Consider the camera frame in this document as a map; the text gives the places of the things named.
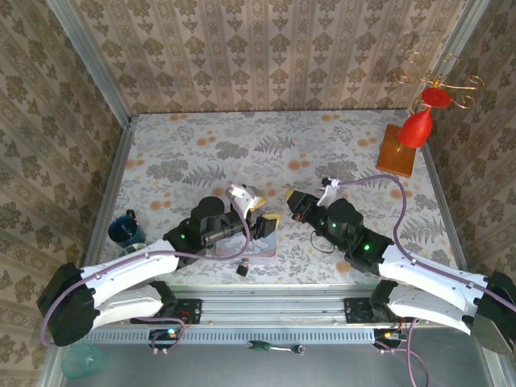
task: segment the clear plastic container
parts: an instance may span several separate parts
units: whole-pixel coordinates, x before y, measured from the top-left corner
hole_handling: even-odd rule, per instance
[[[91,377],[104,372],[107,355],[93,345],[77,344],[64,355],[61,370],[68,379]]]

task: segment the yellow object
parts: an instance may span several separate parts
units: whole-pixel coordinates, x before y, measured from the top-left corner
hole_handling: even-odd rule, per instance
[[[279,214],[265,214],[264,218],[266,218],[267,220],[276,220],[275,228],[277,229],[278,224],[280,224],[281,216]]]
[[[285,200],[288,201],[290,199],[290,197],[292,196],[292,194],[293,194],[293,189],[288,189],[287,193],[285,194]]]
[[[265,204],[266,201],[267,201],[267,198],[266,197],[262,197],[260,202],[255,206],[255,208],[253,210],[262,207]]]

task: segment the green screwdriver handle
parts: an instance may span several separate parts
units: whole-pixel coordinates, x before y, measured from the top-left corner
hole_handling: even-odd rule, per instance
[[[270,351],[271,344],[266,343],[265,341],[251,340],[248,341],[248,348],[254,349],[255,351]]]

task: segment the black cable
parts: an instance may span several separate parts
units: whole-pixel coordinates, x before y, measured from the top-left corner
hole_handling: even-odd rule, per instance
[[[346,254],[349,255],[349,259],[353,262],[355,260],[355,258],[353,258],[353,254],[352,254],[352,241],[349,241],[347,242],[347,246],[346,246]]]
[[[317,250],[318,252],[323,252],[324,254],[331,254],[335,251],[335,246],[333,247],[333,250],[331,250],[330,252],[327,252],[326,250],[321,250],[320,248],[315,247],[314,241],[313,241],[314,234],[315,234],[315,231],[312,231],[312,233],[310,234],[310,243],[312,243],[312,247],[315,250]]]

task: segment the blue mug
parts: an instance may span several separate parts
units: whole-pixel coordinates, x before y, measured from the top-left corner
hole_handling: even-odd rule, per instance
[[[121,248],[145,242],[145,232],[136,222],[136,214],[133,210],[127,210],[125,216],[116,218],[111,223],[107,234]]]

